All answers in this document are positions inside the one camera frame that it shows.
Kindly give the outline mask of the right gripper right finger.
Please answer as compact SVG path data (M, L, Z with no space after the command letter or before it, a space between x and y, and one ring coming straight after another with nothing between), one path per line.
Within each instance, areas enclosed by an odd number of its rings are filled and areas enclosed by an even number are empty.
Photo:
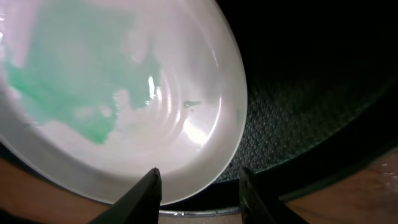
M273 193L269 186L259 190L255 174L240 170L239 202L242 224L308 224Z

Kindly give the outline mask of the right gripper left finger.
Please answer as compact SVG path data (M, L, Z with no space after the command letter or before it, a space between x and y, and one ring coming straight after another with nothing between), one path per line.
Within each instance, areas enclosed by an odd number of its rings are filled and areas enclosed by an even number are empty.
M161 200L162 180L160 171L155 167L89 224L158 224Z

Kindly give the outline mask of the white plate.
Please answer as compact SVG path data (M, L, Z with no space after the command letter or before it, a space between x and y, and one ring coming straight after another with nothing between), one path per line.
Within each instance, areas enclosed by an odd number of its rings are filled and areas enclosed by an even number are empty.
M115 203L152 168L162 205L212 184L248 94L215 1L2 1L1 143L51 182Z

